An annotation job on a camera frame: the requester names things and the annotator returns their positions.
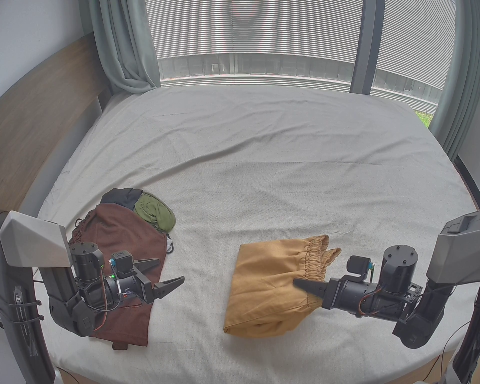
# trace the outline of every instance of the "bed sheet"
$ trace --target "bed sheet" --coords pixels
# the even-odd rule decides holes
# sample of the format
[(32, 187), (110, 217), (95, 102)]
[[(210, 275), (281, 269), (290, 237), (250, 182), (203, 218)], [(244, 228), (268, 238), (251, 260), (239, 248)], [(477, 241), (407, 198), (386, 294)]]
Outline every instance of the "bed sheet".
[[(470, 319), (478, 286), (458, 287), (427, 345), (404, 347), (394, 323), (317, 309), (266, 339), (223, 333), (240, 244), (328, 234), (380, 265), (385, 248), (419, 254), (424, 285), (438, 233), (475, 211), (460, 176), (407, 104), (280, 86), (190, 86), (122, 96), (85, 136), (39, 217), (70, 233), (113, 187), (164, 200), (177, 224), (162, 279), (185, 283), (153, 305), (148, 347), (113, 351), (53, 323), (55, 364), (99, 383), (382, 383), (439, 355)], [(36, 283), (38, 298), (47, 301)], [(452, 348), (462, 338), (458, 332)]]

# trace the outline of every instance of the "dark baseboard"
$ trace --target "dark baseboard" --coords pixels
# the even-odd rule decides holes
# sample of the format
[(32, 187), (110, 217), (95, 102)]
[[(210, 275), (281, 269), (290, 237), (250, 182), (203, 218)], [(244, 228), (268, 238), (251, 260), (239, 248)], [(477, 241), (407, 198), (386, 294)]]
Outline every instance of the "dark baseboard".
[(465, 166), (465, 164), (463, 164), (462, 159), (459, 156), (457, 156), (456, 159), (453, 161), (453, 163), (458, 168), (460, 175), (462, 175), (463, 180), (465, 181), (468, 188), (470, 189), (470, 193), (472, 194), (473, 199), (477, 203), (477, 206), (480, 206), (479, 188), (475, 184), (475, 181), (473, 180), (472, 175), (470, 175), (470, 172), (468, 171), (467, 167)]

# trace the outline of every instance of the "tan shorts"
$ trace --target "tan shorts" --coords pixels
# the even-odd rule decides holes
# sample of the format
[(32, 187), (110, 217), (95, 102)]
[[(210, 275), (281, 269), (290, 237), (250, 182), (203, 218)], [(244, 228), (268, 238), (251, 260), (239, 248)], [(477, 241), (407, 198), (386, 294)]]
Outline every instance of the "tan shorts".
[(293, 330), (322, 299), (293, 285), (294, 278), (324, 281), (341, 249), (326, 250), (327, 235), (242, 244), (232, 277), (225, 333), (270, 337)]

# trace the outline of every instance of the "green clothing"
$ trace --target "green clothing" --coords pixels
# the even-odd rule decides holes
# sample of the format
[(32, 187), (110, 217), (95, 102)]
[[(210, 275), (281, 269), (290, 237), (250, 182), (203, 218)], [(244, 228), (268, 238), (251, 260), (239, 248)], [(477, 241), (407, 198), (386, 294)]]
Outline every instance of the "green clothing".
[(142, 193), (133, 211), (158, 231), (170, 232), (175, 226), (175, 215), (161, 200)]

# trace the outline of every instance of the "wooden bed frame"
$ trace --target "wooden bed frame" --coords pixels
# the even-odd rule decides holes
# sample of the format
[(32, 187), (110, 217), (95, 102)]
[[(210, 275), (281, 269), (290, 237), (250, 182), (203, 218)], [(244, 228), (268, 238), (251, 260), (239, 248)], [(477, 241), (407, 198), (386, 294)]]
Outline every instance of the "wooden bed frame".
[[(104, 109), (111, 89), (93, 33), (50, 56), (0, 97), (0, 210), (21, 210), (42, 168), (97, 97)], [(58, 165), (60, 169), (67, 160)], [(445, 360), (451, 355), (445, 353)], [(433, 359), (390, 384), (424, 380), (432, 367), (428, 382), (436, 381), (440, 364)], [(65, 383), (74, 383), (66, 374), (62, 376)], [(472, 382), (480, 383), (479, 376), (475, 372)], [(75, 377), (82, 384), (93, 383)]]

